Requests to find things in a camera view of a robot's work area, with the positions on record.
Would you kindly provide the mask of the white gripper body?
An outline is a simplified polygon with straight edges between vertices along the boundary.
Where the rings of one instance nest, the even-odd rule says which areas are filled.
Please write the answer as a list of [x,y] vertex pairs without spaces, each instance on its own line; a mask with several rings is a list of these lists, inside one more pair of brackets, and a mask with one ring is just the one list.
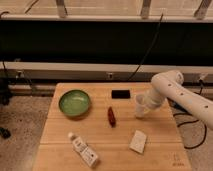
[[159,108],[165,101],[165,96],[154,88],[150,88],[144,93],[143,104],[149,109]]

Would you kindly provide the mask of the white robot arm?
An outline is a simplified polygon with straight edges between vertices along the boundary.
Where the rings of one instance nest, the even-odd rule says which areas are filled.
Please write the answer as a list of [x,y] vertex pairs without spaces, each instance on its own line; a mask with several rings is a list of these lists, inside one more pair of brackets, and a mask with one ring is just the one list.
[[182,86],[183,81],[183,74],[178,70],[154,75],[142,103],[148,110],[154,110],[169,98],[213,130],[213,101],[187,90]]

